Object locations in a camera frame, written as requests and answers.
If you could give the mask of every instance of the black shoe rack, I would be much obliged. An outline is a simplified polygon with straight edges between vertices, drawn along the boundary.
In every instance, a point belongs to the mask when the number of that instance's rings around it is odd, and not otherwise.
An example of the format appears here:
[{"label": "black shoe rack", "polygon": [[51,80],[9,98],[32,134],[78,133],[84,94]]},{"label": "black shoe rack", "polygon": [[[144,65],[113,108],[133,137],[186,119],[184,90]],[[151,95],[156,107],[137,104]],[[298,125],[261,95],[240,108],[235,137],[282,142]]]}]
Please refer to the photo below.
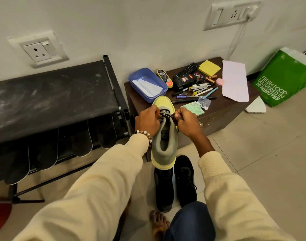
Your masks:
[{"label": "black shoe rack", "polygon": [[131,135],[129,110],[107,55],[79,66],[0,81],[0,203],[42,203],[20,195],[88,168],[94,162],[17,191],[40,170]]}]

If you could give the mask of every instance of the blue jeans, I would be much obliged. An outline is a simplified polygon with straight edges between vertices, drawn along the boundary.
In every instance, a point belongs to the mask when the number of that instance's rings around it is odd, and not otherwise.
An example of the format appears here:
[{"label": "blue jeans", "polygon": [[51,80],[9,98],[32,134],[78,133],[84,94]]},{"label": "blue jeans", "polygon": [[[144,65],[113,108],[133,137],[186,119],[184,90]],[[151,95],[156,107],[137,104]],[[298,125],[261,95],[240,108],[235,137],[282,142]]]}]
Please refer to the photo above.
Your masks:
[{"label": "blue jeans", "polygon": [[214,240],[215,229],[206,204],[192,202],[179,210],[166,231],[164,241]]}]

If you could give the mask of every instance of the hand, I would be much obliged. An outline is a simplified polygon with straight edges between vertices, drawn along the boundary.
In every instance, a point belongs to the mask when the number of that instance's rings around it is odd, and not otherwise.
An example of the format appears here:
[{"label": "hand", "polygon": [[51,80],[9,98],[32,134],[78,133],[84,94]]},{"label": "hand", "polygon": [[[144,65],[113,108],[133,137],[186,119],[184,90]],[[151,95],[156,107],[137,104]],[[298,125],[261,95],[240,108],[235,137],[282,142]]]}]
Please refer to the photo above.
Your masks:
[{"label": "hand", "polygon": [[191,140],[198,134],[204,134],[197,115],[190,112],[188,109],[181,107],[175,112],[174,117],[177,120],[179,131]]},{"label": "hand", "polygon": [[160,110],[156,105],[141,111],[139,116],[135,117],[135,131],[147,131],[153,137],[160,128],[160,117]]}]

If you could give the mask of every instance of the pink paper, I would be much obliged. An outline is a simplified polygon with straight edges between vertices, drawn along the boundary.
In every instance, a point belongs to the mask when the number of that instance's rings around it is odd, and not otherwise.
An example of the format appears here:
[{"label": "pink paper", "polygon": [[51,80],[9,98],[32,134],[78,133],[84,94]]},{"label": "pink paper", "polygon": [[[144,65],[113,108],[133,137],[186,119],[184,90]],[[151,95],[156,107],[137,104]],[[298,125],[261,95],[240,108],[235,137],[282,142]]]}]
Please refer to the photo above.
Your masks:
[{"label": "pink paper", "polygon": [[224,84],[222,95],[234,101],[248,102],[249,91],[244,63],[223,61],[222,78]]}]

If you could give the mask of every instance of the blue plastic container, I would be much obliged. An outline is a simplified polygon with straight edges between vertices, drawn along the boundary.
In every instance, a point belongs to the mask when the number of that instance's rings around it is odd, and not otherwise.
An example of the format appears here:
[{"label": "blue plastic container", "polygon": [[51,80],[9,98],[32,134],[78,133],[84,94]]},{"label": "blue plastic container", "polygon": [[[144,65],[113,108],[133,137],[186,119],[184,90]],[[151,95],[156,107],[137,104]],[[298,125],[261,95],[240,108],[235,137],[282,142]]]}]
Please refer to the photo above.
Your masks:
[{"label": "blue plastic container", "polygon": [[[133,81],[134,80],[138,81],[139,79],[150,82],[151,84],[157,85],[163,89],[157,96],[148,97],[146,94],[142,92],[141,89],[139,89],[134,84]],[[146,100],[148,103],[152,103],[157,97],[159,97],[160,95],[165,95],[167,93],[167,84],[148,68],[141,68],[140,70],[131,73],[129,75],[129,82],[133,87],[133,89],[135,89],[140,94],[140,96],[142,96],[144,100]]]}]

